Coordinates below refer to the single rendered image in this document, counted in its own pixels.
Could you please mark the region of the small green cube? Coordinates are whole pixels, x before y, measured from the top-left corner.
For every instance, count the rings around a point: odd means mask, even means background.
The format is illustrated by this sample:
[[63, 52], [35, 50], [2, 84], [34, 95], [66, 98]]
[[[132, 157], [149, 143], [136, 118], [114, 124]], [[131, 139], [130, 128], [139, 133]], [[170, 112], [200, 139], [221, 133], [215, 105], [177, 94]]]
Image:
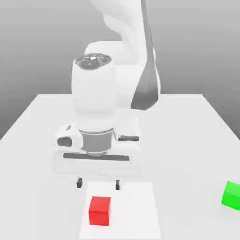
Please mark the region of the small green cube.
[[235, 210], [240, 210], [240, 184], [227, 181], [221, 204]]

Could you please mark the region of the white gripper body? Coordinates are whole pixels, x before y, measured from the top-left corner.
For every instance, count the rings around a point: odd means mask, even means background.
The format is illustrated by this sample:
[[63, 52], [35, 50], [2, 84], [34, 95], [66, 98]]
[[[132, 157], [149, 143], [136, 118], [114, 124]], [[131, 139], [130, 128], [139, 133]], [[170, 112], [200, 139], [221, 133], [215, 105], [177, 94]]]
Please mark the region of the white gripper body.
[[137, 145], [124, 145], [98, 157], [55, 146], [52, 165], [58, 173], [78, 176], [139, 176], [142, 173], [141, 155]]

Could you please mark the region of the small red cube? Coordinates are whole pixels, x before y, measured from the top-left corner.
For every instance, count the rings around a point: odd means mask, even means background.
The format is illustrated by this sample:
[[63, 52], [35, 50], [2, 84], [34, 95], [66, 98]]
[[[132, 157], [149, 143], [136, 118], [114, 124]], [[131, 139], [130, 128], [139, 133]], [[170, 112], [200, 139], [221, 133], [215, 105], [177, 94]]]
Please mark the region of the small red cube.
[[90, 225], [109, 226], [111, 198], [92, 196], [88, 213]]

